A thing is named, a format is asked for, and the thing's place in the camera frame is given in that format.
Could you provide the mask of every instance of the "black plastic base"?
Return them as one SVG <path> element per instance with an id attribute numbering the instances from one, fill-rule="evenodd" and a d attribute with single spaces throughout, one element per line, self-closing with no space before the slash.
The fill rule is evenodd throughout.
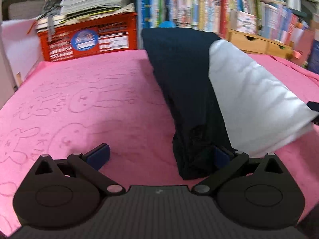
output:
<path id="1" fill-rule="evenodd" d="M 88 221 L 65 230 L 22 227 L 10 239 L 306 239 L 298 230 L 255 230 L 226 218 L 209 196 L 196 196 L 186 186 L 132 186 L 109 197 Z"/>

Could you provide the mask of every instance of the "metal screw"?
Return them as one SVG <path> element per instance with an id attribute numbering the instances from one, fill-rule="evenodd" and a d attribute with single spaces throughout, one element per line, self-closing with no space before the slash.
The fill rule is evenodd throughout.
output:
<path id="1" fill-rule="evenodd" d="M 200 184 L 195 186 L 194 190 L 198 193 L 207 193 L 209 192 L 210 188 L 207 185 Z"/>
<path id="2" fill-rule="evenodd" d="M 106 189 L 110 193 L 118 193 L 122 191 L 123 187 L 121 185 L 114 184 L 114 185 L 108 186 Z"/>

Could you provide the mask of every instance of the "blue gripper pad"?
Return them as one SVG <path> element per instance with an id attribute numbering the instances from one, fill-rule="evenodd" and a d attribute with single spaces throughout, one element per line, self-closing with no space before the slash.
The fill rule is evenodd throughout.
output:
<path id="1" fill-rule="evenodd" d="M 98 171 L 110 160 L 110 146 L 108 144 L 101 144 L 83 155 L 82 159 Z"/>
<path id="2" fill-rule="evenodd" d="M 224 168 L 231 160 L 231 157 L 227 153 L 214 147 L 214 163 L 218 169 Z"/>

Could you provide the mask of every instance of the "pink fabric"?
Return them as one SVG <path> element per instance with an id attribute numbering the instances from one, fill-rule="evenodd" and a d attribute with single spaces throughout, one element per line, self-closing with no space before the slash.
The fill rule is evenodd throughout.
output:
<path id="1" fill-rule="evenodd" d="M 319 102 L 319 75 L 282 58 L 250 56 L 303 102 Z M 276 151 L 305 196 L 306 206 L 301 219 L 319 202 L 319 126 L 314 127 L 315 131 Z"/>
<path id="2" fill-rule="evenodd" d="M 301 72 L 252 57 L 303 101 L 319 101 L 319 87 Z M 20 226 L 12 198 L 43 153 L 61 159 L 106 142 L 111 159 L 101 172 L 126 188 L 198 183 L 178 175 L 174 131 L 145 51 L 40 63 L 0 110 L 0 230 L 10 235 Z M 319 200 L 317 132 L 277 152 L 305 195 L 304 215 Z"/>

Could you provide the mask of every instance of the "black cushion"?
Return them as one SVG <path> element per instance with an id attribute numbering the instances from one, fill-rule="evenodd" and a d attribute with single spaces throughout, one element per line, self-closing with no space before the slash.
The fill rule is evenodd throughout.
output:
<path id="1" fill-rule="evenodd" d="M 209 47 L 220 38 L 189 28 L 146 28 L 144 48 L 174 118 L 173 152 L 183 179 L 216 170 L 215 146 L 233 151 L 208 78 Z"/>

